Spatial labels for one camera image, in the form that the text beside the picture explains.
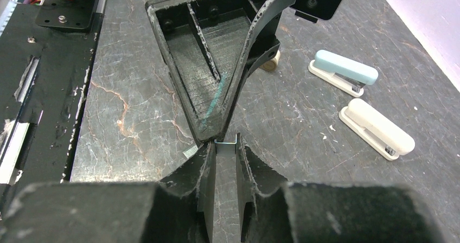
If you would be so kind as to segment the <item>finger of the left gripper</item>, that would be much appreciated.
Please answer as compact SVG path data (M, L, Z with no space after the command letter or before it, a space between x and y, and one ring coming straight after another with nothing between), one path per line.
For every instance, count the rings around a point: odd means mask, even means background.
M198 143L223 139L222 90L251 20L243 0L149 0L146 11Z
M229 74L229 85L222 90L222 127L225 134L231 122L234 108L246 79L262 64L272 59L278 51L280 42L276 38L276 29L284 9L296 0L243 0L246 16L251 20L233 73Z

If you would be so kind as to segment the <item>white stapler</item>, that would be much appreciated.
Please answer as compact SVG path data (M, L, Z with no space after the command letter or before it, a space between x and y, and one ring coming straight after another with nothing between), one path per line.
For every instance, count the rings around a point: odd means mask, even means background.
M407 132L360 98L352 99L338 117L388 161L415 148L415 141Z

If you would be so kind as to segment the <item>staple strip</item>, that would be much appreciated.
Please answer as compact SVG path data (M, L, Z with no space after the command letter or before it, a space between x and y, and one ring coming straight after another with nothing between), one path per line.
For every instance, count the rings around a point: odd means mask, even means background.
M197 150L198 150L198 146L194 144L190 148L184 150L183 154L187 159L190 159L197 152Z
M217 155L235 155L238 143L238 134L236 134L230 142L214 141Z

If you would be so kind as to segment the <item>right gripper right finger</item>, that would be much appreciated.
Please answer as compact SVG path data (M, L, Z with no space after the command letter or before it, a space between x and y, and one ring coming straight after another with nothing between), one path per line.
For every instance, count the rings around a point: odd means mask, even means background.
M242 242L444 242L427 204L405 185L289 181L242 135L235 155Z

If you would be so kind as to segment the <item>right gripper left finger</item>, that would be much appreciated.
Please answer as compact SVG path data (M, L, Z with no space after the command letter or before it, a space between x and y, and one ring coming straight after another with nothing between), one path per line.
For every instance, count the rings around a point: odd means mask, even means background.
M1 242L211 242L215 174L210 142L157 182L31 184Z

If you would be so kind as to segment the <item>light blue stapler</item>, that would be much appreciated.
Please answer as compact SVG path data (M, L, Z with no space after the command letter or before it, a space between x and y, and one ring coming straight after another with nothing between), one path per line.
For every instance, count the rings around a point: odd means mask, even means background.
M354 98L361 97L364 87L373 85L379 77L375 68L327 50L315 54L308 70Z

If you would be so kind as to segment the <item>small beige stapler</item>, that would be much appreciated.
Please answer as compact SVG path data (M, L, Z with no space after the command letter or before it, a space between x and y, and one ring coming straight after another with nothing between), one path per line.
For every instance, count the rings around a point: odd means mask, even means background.
M278 67L279 59L280 59L280 51L277 51L276 55L271 60L265 62L259 68L266 72L273 72Z

